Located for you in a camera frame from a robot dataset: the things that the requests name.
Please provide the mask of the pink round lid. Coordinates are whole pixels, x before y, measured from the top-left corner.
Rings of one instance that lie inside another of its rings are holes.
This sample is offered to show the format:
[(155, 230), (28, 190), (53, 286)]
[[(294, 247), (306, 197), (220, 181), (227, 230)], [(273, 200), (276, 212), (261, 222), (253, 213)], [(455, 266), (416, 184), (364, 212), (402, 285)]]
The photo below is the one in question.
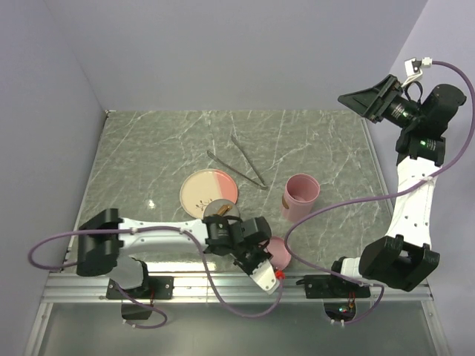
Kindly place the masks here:
[(266, 250), (272, 255), (270, 263), (274, 268), (283, 271), (289, 265), (292, 257), (287, 251), (282, 238), (272, 236)]

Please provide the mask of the grey round lid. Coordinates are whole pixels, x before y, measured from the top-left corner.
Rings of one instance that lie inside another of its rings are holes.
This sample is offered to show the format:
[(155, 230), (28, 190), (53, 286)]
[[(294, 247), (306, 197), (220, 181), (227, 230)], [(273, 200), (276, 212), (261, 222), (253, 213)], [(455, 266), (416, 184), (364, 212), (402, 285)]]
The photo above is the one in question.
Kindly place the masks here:
[(204, 217), (219, 215), (222, 217), (240, 217), (238, 207), (230, 200), (217, 199), (211, 201), (205, 208)]

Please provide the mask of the metal tongs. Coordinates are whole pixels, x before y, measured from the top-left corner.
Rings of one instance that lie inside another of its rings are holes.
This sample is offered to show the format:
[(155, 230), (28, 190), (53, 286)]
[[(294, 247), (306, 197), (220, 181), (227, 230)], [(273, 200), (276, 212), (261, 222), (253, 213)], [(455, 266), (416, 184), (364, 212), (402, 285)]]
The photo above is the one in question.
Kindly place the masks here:
[(263, 174), (259, 171), (249, 153), (245, 150), (235, 134), (232, 133), (230, 135), (229, 144), (225, 147), (224, 152), (213, 148), (208, 149), (206, 155), (223, 169), (246, 180), (256, 188), (262, 191), (269, 189), (268, 184), (263, 178)]

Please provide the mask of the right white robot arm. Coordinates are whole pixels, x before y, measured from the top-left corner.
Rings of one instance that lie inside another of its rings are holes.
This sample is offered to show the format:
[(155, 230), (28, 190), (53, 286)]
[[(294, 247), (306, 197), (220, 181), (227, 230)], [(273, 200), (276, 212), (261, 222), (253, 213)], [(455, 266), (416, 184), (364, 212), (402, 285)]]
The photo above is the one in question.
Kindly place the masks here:
[(398, 196), (386, 234), (358, 258), (341, 259), (340, 271), (327, 279), (338, 297), (353, 289), (353, 278), (379, 281), (412, 291), (438, 266), (430, 238), (435, 173), (445, 161), (444, 132), (467, 98), (457, 87), (437, 85), (424, 101), (409, 98), (406, 86), (389, 75), (377, 85), (340, 95), (338, 101), (371, 122), (384, 119), (401, 131), (396, 141)]

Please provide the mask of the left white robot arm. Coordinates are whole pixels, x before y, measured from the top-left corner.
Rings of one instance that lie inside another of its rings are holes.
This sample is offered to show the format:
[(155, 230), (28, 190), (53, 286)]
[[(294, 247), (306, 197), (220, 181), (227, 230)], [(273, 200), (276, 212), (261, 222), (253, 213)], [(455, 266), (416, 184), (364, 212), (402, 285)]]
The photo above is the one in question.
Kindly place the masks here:
[(101, 211), (80, 226), (76, 273), (105, 275), (133, 298), (150, 289), (145, 262), (135, 254), (147, 251), (202, 252), (230, 256), (235, 266), (267, 294), (279, 286), (266, 250), (271, 228), (264, 217), (242, 220), (217, 214), (186, 222), (143, 222), (122, 218), (116, 208)]

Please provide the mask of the pink cylindrical container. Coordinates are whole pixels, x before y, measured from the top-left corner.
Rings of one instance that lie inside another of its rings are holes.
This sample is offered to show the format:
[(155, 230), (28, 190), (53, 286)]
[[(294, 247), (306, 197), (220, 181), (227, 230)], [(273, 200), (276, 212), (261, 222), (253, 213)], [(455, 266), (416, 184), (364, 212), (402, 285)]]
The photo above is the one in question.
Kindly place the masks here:
[(281, 215), (290, 222), (297, 222), (310, 214), (320, 194), (318, 181), (308, 174), (291, 176), (281, 197)]

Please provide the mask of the pink and cream plate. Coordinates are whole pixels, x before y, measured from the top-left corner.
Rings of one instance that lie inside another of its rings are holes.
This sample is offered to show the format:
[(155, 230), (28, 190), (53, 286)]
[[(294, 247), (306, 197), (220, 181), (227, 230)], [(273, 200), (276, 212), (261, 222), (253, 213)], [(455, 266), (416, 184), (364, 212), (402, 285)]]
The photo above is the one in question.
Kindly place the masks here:
[(215, 200), (238, 200), (238, 186), (224, 171), (207, 168), (188, 176), (180, 189), (180, 204), (184, 211), (201, 219), (206, 207)]

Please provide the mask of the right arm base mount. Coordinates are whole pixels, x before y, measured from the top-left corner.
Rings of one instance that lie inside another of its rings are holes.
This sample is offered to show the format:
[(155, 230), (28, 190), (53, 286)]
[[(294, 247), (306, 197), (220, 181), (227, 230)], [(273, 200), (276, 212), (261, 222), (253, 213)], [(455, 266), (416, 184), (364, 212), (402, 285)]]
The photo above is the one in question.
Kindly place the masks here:
[(296, 282), (297, 286), (304, 287), (305, 297), (308, 300), (325, 299), (324, 312), (331, 322), (345, 324), (356, 318), (359, 298), (369, 298), (370, 288), (359, 286), (331, 274), (304, 275)]

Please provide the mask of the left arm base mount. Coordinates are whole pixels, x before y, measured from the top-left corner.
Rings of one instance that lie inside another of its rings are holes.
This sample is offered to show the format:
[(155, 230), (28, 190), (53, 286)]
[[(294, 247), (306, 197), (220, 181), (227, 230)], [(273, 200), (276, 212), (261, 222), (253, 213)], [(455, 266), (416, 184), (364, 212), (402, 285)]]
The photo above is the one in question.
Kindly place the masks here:
[(121, 315), (127, 322), (146, 321), (152, 315), (151, 308), (157, 300), (170, 300), (173, 295), (172, 276), (146, 277), (145, 282), (132, 289), (124, 289), (109, 280), (105, 298), (121, 300)]

